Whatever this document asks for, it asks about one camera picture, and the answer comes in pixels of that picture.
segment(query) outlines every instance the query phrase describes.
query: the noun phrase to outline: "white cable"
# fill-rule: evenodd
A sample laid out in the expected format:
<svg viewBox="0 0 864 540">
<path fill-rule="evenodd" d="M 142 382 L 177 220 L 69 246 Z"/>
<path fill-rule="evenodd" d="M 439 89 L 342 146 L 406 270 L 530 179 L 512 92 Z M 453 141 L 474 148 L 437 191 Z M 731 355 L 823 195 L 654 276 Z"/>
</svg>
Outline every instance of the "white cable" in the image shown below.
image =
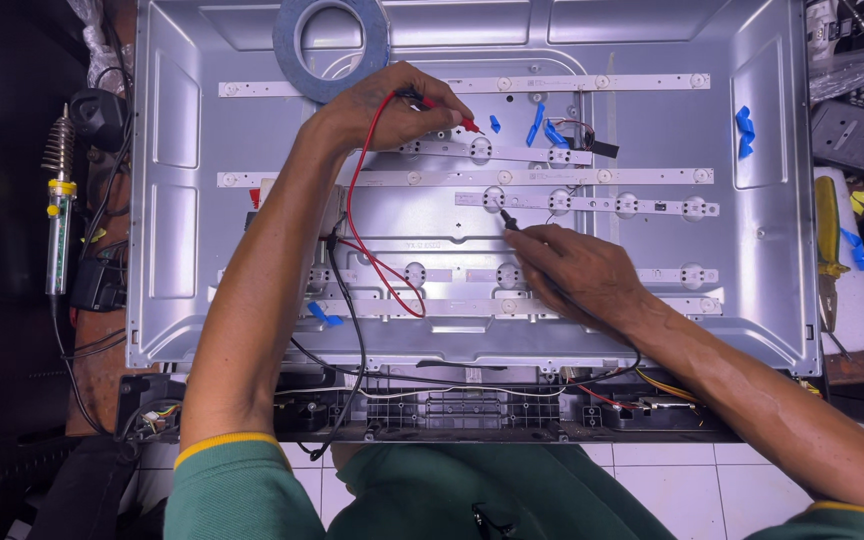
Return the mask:
<svg viewBox="0 0 864 540">
<path fill-rule="evenodd" d="M 331 390 L 345 390 L 352 391 L 353 389 L 346 386 L 336 386 L 332 388 L 303 388 L 299 390 L 283 390 L 281 392 L 275 392 L 276 396 L 282 396 L 284 394 L 303 394 L 310 392 L 329 392 Z M 426 394 L 428 392 L 451 392 L 452 390 L 492 390 L 496 392 L 505 392 L 506 394 L 512 394 L 514 396 L 525 396 L 527 398 L 554 398 L 559 394 L 566 391 L 566 387 L 562 387 L 558 390 L 558 392 L 552 392 L 551 394 L 529 394 L 527 392 L 517 392 L 515 390 L 508 390 L 506 388 L 494 388 L 491 386 L 450 386 L 448 388 L 428 388 L 425 390 L 415 390 L 414 392 L 401 392 L 398 394 L 387 394 L 387 395 L 377 395 L 377 394 L 368 394 L 361 388 L 359 389 L 359 393 L 365 396 L 366 398 L 374 399 L 374 400 L 390 400 L 394 398 L 404 398 L 406 396 L 415 396 L 418 394 Z"/>
</svg>

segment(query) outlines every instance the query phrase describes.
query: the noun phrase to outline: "shirt sleeve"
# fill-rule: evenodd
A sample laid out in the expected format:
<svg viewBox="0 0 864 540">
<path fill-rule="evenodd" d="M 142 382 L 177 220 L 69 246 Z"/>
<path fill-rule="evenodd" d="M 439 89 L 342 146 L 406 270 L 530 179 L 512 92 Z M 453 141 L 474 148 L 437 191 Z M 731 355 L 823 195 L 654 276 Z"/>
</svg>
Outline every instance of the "shirt sleeve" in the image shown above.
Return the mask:
<svg viewBox="0 0 864 540">
<path fill-rule="evenodd" d="M 267 433 L 220 435 L 186 448 L 175 460 L 173 482 L 167 540 L 326 537 L 306 490 Z"/>
<path fill-rule="evenodd" d="M 864 506 L 815 502 L 784 524 L 751 534 L 746 540 L 864 540 Z"/>
</svg>

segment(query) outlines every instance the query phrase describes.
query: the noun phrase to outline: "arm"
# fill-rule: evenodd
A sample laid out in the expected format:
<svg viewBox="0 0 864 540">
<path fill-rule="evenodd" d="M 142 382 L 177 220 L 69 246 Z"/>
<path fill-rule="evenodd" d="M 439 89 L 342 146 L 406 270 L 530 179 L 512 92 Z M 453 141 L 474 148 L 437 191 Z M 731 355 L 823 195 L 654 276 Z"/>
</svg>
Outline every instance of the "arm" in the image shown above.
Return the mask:
<svg viewBox="0 0 864 540">
<path fill-rule="evenodd" d="M 544 274 L 675 375 L 790 478 L 864 506 L 864 429 L 858 423 L 653 296 L 619 246 L 557 225 L 507 230 L 506 240 L 549 308 L 597 324 L 551 290 Z"/>
<path fill-rule="evenodd" d="M 392 99 L 369 150 L 400 146 L 473 117 L 446 83 L 398 62 L 342 92 L 298 131 L 205 318 L 185 394 L 183 450 L 213 436 L 273 433 L 282 355 L 299 314 L 330 190 L 348 154 L 362 147 L 385 96 L 410 86 L 443 106 L 417 111 Z"/>
</svg>

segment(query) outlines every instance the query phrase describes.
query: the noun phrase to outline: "hand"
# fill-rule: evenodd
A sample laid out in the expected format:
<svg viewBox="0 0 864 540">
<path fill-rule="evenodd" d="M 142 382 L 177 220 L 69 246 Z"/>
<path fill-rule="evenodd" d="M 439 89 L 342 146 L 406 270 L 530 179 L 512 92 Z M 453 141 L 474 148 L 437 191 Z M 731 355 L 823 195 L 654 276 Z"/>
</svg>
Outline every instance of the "hand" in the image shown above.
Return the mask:
<svg viewBox="0 0 864 540">
<path fill-rule="evenodd" d="M 629 255 L 616 244 L 558 225 L 505 231 L 525 280 L 546 306 L 574 321 L 599 328 L 588 314 L 548 284 L 546 275 L 584 308 L 621 333 L 645 317 L 656 298 L 642 285 Z"/>
<path fill-rule="evenodd" d="M 327 121 L 332 133 L 348 150 L 362 148 L 376 109 L 389 92 L 414 88 L 438 106 L 415 110 L 415 100 L 391 98 L 379 116 L 368 150 L 389 150 L 438 130 L 450 130 L 473 112 L 459 101 L 445 82 L 398 61 L 372 73 L 342 92 L 317 114 Z"/>
</svg>

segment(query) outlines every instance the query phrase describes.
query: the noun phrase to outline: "red probe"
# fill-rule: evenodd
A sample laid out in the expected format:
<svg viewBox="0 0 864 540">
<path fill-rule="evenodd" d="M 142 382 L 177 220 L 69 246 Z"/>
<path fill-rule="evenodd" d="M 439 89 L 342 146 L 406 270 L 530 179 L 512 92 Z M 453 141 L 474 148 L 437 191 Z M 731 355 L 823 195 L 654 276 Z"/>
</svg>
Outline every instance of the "red probe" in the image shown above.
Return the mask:
<svg viewBox="0 0 864 540">
<path fill-rule="evenodd" d="M 395 95 L 414 99 L 415 101 L 425 105 L 429 109 L 435 109 L 436 107 L 438 107 L 438 104 L 436 104 L 434 101 L 427 98 L 423 94 L 417 92 L 414 88 L 404 88 L 402 90 L 396 90 Z M 475 125 L 475 122 L 473 122 L 469 118 L 462 117 L 462 121 L 459 122 L 459 125 L 462 126 L 462 128 L 465 128 L 467 132 L 474 132 L 477 134 L 482 133 L 482 129 L 479 129 L 479 127 Z"/>
</svg>

